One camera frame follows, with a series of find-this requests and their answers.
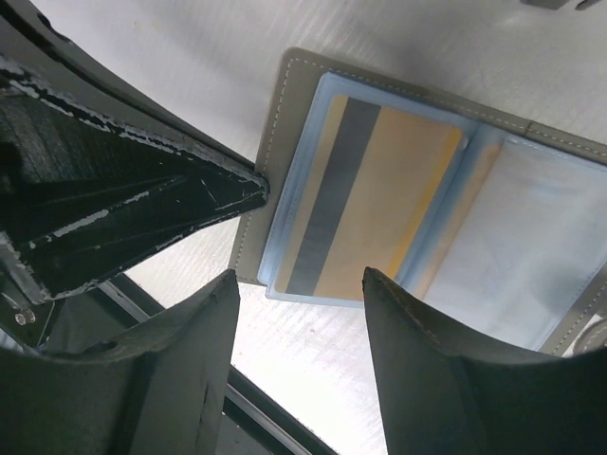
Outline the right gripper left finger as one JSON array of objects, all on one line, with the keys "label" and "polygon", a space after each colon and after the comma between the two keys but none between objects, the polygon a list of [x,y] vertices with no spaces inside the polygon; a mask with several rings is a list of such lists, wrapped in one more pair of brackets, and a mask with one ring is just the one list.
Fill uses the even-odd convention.
[{"label": "right gripper left finger", "polygon": [[233,270],[81,354],[1,353],[5,454],[212,454],[239,312]]}]

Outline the black plastic card tray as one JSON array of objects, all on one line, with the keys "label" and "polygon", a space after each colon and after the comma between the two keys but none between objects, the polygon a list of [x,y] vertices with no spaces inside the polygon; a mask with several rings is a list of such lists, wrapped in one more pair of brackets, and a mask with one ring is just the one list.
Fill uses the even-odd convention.
[{"label": "black plastic card tray", "polygon": [[568,4],[573,4],[574,10],[577,11],[587,10],[600,2],[601,0],[521,0],[522,4],[548,10],[558,10]]}]

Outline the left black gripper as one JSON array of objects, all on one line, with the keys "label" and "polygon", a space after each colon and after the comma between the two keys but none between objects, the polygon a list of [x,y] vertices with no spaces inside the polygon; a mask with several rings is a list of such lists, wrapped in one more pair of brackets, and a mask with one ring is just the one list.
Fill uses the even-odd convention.
[{"label": "left black gripper", "polygon": [[63,299],[262,207],[267,181],[196,141],[109,118],[1,61],[1,329],[44,349]]}]

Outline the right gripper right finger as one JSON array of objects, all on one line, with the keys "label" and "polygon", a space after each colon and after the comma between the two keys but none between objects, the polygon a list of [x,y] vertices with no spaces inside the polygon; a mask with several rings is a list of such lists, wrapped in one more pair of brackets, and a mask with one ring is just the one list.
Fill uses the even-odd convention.
[{"label": "right gripper right finger", "polygon": [[489,337],[377,269],[364,311],[392,454],[602,454],[606,352],[560,357]]}]

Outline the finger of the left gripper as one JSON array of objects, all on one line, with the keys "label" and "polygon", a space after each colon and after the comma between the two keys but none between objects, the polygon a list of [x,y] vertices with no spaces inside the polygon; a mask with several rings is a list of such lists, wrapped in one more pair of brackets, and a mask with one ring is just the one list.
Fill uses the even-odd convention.
[{"label": "finger of the left gripper", "polygon": [[52,88],[110,118],[178,142],[207,146],[247,171],[252,162],[197,130],[56,31],[29,1],[1,3],[1,45]]}]

